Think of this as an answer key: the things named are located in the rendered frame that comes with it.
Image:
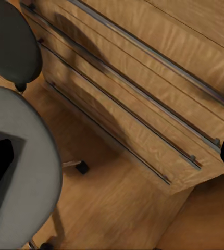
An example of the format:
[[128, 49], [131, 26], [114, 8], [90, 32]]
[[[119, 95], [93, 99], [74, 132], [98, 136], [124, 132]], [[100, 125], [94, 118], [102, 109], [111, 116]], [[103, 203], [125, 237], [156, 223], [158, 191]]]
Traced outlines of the swivel chair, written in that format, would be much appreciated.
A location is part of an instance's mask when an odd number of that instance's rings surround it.
[[89, 166], [80, 159], [62, 162], [44, 119], [22, 96], [42, 72], [42, 54], [28, 21], [7, 0], [0, 0], [0, 76], [16, 89], [0, 86], [0, 140], [10, 139], [14, 158], [0, 180], [0, 250], [40, 249], [32, 237], [53, 213], [63, 185], [63, 167]]

